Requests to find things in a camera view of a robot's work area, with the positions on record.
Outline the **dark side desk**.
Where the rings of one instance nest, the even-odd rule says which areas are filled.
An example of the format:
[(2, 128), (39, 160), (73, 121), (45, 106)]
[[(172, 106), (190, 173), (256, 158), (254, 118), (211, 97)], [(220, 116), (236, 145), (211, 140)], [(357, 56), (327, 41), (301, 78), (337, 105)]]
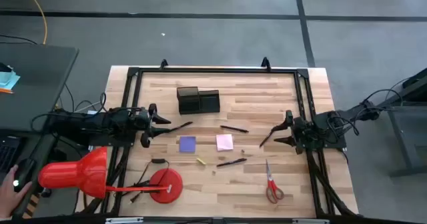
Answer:
[(12, 94), (0, 93), (0, 134), (26, 137), (15, 162), (35, 161), (25, 182), (33, 185), (14, 210), (21, 219), (36, 191), (38, 172), (47, 162), (54, 139), (39, 131), (52, 111), (73, 68), (79, 51), (74, 47), (34, 44), (0, 44), (0, 63), (10, 66), (20, 79)]

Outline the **pink sticky note pad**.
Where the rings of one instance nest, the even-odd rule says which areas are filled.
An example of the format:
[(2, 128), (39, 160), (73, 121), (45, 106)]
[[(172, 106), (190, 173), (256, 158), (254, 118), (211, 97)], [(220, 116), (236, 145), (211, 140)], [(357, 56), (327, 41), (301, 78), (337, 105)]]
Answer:
[(230, 151), (234, 149), (232, 134), (216, 135), (216, 147), (218, 151)]

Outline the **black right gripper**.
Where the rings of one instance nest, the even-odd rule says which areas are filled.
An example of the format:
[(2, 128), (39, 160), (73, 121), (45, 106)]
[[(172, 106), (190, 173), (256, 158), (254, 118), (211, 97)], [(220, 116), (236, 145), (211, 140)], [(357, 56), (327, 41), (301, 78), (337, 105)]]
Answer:
[(290, 110), (286, 111), (286, 118), (283, 123), (274, 126), (271, 132), (283, 131), (290, 128), (291, 135), (274, 139), (275, 142), (284, 143), (294, 147), (296, 154), (300, 155), (307, 149), (313, 149), (316, 142), (316, 135), (310, 122), (301, 117), (294, 118)]

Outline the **grey metal table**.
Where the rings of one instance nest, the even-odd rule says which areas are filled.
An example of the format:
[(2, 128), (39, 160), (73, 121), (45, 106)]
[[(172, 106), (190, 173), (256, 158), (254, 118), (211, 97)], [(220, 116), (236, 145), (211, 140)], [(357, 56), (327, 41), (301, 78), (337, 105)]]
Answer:
[(380, 106), (388, 111), (405, 162), (390, 176), (427, 174), (427, 68), (384, 91)]

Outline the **person's hand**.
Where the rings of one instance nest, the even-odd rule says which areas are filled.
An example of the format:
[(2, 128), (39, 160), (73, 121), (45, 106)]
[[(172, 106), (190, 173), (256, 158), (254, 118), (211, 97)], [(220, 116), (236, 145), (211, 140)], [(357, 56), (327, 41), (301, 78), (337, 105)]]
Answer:
[(18, 166), (14, 165), (6, 174), (0, 185), (0, 221), (11, 219), (11, 213), (20, 204), (25, 194), (28, 192), (33, 182), (30, 181), (24, 185), (19, 192), (14, 191), (13, 181)]

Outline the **yellow black hazard tape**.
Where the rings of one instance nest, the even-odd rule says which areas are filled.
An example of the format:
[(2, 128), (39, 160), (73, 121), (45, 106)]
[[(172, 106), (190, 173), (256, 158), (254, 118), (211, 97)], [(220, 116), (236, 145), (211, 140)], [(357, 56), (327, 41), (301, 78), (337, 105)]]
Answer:
[(36, 193), (31, 195), (31, 198), (22, 215), (23, 219), (31, 219), (33, 217), (33, 214), (38, 206), (39, 200), (40, 200), (40, 194)]

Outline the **black keyboard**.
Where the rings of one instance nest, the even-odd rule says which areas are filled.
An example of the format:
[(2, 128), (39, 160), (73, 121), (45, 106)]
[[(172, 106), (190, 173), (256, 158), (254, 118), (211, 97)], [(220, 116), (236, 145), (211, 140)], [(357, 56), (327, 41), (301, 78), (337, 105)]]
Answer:
[(20, 137), (0, 136), (0, 173), (5, 173), (12, 167), (20, 145)]

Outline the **purple sticky note pad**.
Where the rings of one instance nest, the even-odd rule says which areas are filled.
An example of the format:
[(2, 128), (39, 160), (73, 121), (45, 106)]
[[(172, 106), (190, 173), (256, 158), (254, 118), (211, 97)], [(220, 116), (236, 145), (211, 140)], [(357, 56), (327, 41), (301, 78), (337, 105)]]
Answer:
[(179, 139), (179, 152), (180, 153), (194, 153), (196, 148), (196, 137), (194, 136), (181, 136)]

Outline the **silver metal bracket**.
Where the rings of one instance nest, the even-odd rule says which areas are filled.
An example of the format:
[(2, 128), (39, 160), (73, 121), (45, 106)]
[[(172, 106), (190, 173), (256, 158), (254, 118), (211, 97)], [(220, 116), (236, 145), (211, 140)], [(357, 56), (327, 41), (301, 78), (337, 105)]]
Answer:
[(297, 218), (292, 219), (292, 224), (330, 224), (330, 221), (327, 219)]
[(105, 224), (142, 224), (143, 217), (115, 217), (107, 218)]

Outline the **teal paper stack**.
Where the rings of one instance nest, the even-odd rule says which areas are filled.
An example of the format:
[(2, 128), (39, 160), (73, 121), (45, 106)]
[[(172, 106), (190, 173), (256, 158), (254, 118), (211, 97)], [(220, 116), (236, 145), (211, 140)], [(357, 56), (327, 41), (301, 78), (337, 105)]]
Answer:
[(0, 88), (11, 91), (20, 78), (12, 67), (0, 62)]

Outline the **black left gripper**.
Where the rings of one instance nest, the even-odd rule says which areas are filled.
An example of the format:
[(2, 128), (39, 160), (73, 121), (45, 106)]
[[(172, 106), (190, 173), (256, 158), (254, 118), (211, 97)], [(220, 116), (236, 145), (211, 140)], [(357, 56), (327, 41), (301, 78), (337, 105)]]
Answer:
[(156, 124), (171, 124), (171, 121), (160, 117), (157, 114), (157, 105), (152, 103), (148, 108), (141, 107), (138, 114), (135, 116), (133, 124), (139, 131), (143, 131), (140, 142), (142, 147), (148, 148), (151, 140), (158, 135), (169, 133), (170, 129), (161, 127), (152, 127), (152, 123)]

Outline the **red-handled scissors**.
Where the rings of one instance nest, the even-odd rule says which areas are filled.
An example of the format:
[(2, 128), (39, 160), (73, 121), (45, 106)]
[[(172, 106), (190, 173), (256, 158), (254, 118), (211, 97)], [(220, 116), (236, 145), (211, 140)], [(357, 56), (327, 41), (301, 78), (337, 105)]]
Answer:
[(271, 203), (277, 203), (279, 200), (284, 198), (284, 192), (276, 185), (268, 160), (266, 160), (266, 175), (268, 185), (266, 187), (266, 197)]

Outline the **black aluminium table frame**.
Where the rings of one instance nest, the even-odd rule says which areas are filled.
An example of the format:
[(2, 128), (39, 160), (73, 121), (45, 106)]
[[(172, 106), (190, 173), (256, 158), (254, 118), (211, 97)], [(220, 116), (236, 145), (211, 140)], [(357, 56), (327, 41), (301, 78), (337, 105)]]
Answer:
[[(219, 113), (180, 115), (176, 89), (196, 86), (201, 90), (218, 90)], [(287, 110), (299, 115), (331, 111), (334, 102), (326, 70), (322, 68), (283, 69), (267, 72), (232, 70), (227, 67), (181, 67), (147, 71), (141, 76), (138, 103), (155, 103), (159, 114), (171, 121), (172, 128), (188, 121), (191, 125), (156, 137), (151, 146), (135, 143), (129, 154), (124, 183), (151, 177), (165, 164), (183, 179), (183, 191), (170, 204), (155, 202), (148, 194), (126, 195), (121, 199), (121, 216), (164, 217), (313, 217), (315, 215), (308, 164), (305, 155), (274, 139), (289, 131), (273, 133), (263, 147), (260, 143), (271, 128), (284, 120)], [(246, 129), (240, 133), (220, 125)], [(232, 134), (234, 149), (218, 151), (216, 135)], [(180, 153), (181, 136), (196, 137), (194, 153)], [(205, 161), (202, 165), (197, 158)], [(247, 161), (216, 167), (220, 163), (246, 158)], [(271, 203), (266, 197), (268, 185), (266, 160), (276, 185), (284, 198)]]

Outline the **black mesh desk organizer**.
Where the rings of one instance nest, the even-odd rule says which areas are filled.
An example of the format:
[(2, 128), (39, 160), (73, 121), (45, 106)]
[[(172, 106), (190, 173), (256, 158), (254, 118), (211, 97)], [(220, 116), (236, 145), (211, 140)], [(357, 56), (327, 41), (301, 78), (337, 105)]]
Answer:
[(178, 87), (177, 100), (181, 115), (220, 112), (218, 90), (200, 91), (198, 87)]

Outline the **red desk lamp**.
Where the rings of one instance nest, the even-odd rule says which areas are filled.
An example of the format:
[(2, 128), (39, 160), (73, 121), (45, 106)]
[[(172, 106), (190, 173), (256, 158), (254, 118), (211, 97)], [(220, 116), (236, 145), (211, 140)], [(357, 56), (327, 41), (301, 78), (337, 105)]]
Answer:
[(147, 187), (113, 187), (107, 184), (107, 148), (100, 147), (78, 161), (50, 163), (38, 174), (40, 186), (48, 189), (76, 187), (85, 194), (103, 199), (108, 192), (148, 192), (158, 203), (171, 203), (183, 191), (181, 175), (170, 168), (151, 176)]

